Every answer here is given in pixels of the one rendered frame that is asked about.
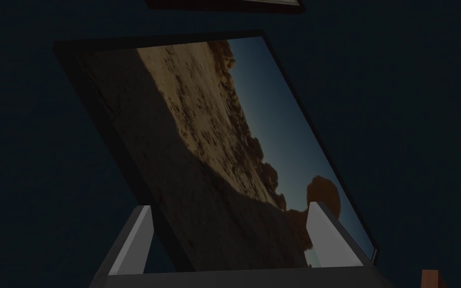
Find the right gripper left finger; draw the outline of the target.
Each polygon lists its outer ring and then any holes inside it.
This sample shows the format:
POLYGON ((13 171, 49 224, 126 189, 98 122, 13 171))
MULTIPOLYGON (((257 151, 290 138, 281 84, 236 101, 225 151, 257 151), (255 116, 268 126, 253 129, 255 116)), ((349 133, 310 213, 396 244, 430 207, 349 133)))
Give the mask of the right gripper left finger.
POLYGON ((100 266, 102 276, 144 273, 154 235, 152 209, 136 206, 100 266))

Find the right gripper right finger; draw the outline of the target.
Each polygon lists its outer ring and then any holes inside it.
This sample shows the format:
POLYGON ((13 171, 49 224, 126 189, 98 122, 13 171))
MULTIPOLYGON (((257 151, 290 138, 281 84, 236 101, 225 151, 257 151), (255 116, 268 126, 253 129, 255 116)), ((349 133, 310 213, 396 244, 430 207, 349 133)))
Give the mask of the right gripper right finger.
POLYGON ((374 264, 323 202, 310 202, 306 229, 322 268, 374 264))

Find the brown wooden furniture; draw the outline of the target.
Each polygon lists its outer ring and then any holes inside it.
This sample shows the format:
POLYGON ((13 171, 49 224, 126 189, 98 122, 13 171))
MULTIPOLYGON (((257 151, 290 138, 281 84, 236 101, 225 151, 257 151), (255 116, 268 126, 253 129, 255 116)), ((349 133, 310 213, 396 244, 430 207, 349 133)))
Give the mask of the brown wooden furniture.
POLYGON ((423 269, 420 288, 447 288, 447 285, 437 269, 423 269))

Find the black framed landscape picture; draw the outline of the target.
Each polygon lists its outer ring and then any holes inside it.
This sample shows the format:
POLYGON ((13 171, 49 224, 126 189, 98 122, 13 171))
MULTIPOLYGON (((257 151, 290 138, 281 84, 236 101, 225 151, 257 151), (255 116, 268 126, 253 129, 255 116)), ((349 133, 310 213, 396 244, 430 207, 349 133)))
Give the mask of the black framed landscape picture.
POLYGON ((53 50, 175 268, 325 267, 319 203, 351 265, 379 247, 263 30, 59 40, 53 50))

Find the dark framed picture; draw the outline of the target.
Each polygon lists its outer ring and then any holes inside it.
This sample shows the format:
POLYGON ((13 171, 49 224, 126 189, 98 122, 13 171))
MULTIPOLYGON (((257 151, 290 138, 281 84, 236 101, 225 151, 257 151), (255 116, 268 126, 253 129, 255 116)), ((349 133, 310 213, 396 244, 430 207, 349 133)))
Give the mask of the dark framed picture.
POLYGON ((151 10, 192 10, 232 13, 299 15, 302 0, 144 0, 151 10))

